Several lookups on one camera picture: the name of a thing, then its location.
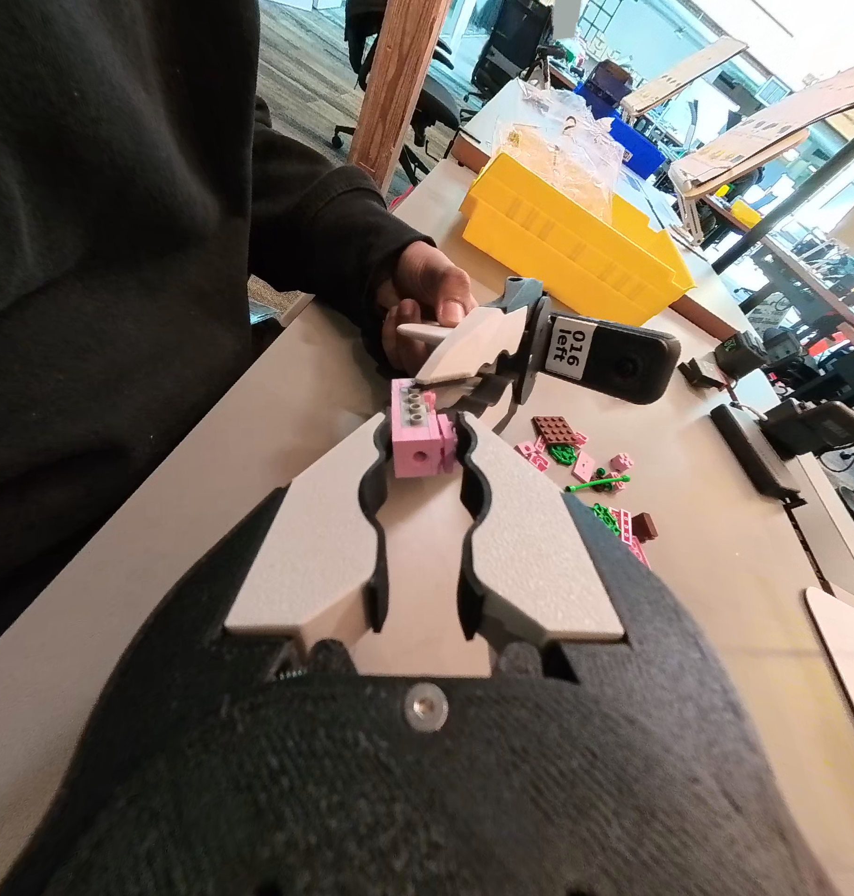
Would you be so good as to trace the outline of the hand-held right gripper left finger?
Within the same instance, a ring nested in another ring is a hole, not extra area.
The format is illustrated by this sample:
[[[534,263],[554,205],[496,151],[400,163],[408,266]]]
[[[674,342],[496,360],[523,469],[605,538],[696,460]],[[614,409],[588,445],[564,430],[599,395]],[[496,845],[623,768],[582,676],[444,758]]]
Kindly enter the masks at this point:
[[[238,635],[358,641],[378,536],[359,499],[381,458],[377,413],[289,484],[225,619]]]

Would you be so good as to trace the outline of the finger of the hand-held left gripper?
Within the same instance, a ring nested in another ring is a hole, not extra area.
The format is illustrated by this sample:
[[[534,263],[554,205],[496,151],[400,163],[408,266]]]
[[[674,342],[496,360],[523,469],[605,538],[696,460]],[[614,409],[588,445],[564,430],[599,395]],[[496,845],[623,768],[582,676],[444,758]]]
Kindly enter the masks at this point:
[[[520,347],[528,308],[506,313],[501,308],[476,308],[454,328],[414,324],[414,341],[432,347],[414,381],[422,386],[466,380],[494,363],[500,354],[515,355]]]
[[[505,376],[479,373],[441,384],[441,414],[450,419],[470,412],[495,434],[502,434],[516,411],[513,385]]]

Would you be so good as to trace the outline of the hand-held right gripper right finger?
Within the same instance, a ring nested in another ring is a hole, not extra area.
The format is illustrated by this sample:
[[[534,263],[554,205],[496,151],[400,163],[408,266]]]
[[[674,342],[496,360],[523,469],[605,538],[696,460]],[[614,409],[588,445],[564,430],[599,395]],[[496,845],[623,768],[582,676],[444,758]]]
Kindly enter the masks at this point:
[[[624,626],[564,494],[472,413],[457,416],[471,517],[457,585],[466,639],[616,643]]]

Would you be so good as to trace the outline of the pink toy brick assembly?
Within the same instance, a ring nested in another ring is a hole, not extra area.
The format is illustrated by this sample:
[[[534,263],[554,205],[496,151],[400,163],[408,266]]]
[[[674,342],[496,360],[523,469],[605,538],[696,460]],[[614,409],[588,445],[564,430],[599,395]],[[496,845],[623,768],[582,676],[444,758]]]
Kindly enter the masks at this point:
[[[397,478],[438,476],[455,470],[455,424],[449,415],[437,411],[433,391],[413,379],[394,379],[390,417]]]

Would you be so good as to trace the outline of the person's left forearm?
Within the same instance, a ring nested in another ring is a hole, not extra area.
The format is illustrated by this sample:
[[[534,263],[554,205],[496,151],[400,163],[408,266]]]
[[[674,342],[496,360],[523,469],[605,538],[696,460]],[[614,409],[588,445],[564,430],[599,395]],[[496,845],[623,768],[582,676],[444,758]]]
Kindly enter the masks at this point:
[[[391,369],[376,290],[408,246],[434,242],[391,214],[361,169],[331,164],[255,112],[248,273],[278,292],[317,297],[357,326],[366,351]]]

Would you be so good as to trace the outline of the person's left hand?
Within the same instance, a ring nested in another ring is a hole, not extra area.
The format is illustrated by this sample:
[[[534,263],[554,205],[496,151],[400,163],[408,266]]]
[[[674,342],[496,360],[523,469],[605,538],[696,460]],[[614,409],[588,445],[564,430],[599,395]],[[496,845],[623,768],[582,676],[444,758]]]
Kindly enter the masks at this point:
[[[426,362],[431,348],[400,335],[400,325],[433,321],[455,328],[478,304],[465,271],[436,247],[414,242],[398,254],[376,282],[376,304],[381,309],[381,346],[389,365],[412,376]]]

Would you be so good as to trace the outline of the black device with green mark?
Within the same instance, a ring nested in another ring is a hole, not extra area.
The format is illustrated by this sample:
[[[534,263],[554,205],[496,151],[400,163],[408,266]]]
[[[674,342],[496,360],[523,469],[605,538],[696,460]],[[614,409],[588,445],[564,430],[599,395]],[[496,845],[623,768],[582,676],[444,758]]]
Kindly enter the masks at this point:
[[[769,353],[755,330],[735,332],[713,351],[715,365],[731,381],[769,364]]]

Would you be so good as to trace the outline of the yellow storage bin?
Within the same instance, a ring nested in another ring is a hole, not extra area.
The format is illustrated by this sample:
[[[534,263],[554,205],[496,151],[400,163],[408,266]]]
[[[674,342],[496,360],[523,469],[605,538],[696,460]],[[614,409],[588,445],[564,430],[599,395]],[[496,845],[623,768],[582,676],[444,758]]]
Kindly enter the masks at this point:
[[[696,286],[670,234],[621,196],[607,223],[506,152],[459,210],[465,241],[579,315],[640,326]]]

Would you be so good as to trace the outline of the long black bar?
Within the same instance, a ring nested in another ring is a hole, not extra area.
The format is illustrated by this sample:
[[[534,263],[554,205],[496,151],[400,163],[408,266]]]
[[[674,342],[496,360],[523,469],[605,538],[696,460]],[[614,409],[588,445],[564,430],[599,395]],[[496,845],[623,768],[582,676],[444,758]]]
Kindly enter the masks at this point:
[[[760,422],[728,404],[713,407],[709,418],[757,493],[789,507],[806,503],[786,461],[764,436]]]

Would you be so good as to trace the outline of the clear plastic bags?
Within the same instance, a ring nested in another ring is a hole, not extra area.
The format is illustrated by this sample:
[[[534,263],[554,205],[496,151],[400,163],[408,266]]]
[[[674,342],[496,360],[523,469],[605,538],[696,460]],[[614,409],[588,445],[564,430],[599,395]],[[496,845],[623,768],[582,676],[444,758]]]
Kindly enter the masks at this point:
[[[594,117],[573,91],[517,81],[515,106],[499,114],[492,156],[509,154],[596,218],[611,225],[624,148],[612,118]]]

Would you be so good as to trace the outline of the blue storage bin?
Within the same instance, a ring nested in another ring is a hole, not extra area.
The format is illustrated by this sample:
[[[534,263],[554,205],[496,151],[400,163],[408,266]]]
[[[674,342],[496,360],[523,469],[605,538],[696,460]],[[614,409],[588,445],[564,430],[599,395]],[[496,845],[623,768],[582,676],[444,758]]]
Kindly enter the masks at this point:
[[[611,118],[610,134],[624,150],[623,164],[633,174],[647,179],[664,163],[664,154],[643,133],[628,125],[620,106],[632,93],[632,76],[611,59],[598,63],[578,84],[574,93],[581,97],[595,120]]]

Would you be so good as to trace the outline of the black metal pole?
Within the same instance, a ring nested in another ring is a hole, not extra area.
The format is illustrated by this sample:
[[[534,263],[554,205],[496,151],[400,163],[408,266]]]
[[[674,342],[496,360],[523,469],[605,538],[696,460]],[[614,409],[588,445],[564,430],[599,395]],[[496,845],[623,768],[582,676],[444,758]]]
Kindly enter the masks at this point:
[[[721,274],[738,262],[749,250],[762,241],[782,220],[791,216],[811,199],[818,191],[826,187],[847,166],[854,162],[854,138],[847,142],[824,165],[814,172],[802,185],[797,187],[791,196],[754,225],[741,239],[718,257],[712,264],[713,271]]]

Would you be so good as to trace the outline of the small cardboard panel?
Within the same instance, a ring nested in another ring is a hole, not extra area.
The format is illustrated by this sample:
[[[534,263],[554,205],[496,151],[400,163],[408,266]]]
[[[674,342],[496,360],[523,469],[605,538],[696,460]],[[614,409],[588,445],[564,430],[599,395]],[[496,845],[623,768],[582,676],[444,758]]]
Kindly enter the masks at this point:
[[[703,75],[748,49],[748,43],[723,36],[712,44],[681,60],[655,79],[623,97],[621,115],[635,119],[675,97]]]

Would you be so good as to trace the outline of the white board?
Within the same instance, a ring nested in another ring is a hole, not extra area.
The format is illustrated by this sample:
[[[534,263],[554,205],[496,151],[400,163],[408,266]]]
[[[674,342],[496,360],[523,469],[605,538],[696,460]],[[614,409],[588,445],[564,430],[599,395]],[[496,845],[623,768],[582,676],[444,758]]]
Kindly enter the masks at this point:
[[[807,588],[804,601],[826,655],[854,714],[854,595]]]

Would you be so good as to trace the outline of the wooden post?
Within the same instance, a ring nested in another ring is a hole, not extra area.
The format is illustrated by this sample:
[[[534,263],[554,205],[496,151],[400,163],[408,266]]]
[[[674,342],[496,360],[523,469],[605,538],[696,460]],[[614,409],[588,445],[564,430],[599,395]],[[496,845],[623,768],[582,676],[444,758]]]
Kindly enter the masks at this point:
[[[388,193],[449,1],[390,1],[349,151],[349,162]]]

